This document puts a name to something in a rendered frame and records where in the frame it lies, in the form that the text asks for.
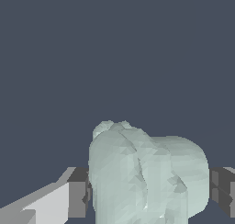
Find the pale green lumpy object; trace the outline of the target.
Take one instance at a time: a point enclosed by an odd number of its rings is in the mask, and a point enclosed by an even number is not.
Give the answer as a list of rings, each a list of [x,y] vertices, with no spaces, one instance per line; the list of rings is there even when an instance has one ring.
[[[207,206],[209,170],[191,140],[103,121],[89,147],[95,224],[188,224]]]

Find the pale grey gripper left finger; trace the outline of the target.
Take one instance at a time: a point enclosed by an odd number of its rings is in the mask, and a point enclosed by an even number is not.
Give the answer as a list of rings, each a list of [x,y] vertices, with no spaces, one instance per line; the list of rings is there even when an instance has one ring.
[[[57,182],[0,208],[0,224],[65,224],[84,218],[92,186],[88,169],[68,167]]]

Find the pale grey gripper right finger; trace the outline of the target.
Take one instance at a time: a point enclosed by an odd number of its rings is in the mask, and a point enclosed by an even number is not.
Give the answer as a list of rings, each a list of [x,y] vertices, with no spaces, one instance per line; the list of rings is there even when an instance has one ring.
[[[209,197],[230,217],[235,218],[235,169],[209,169]]]

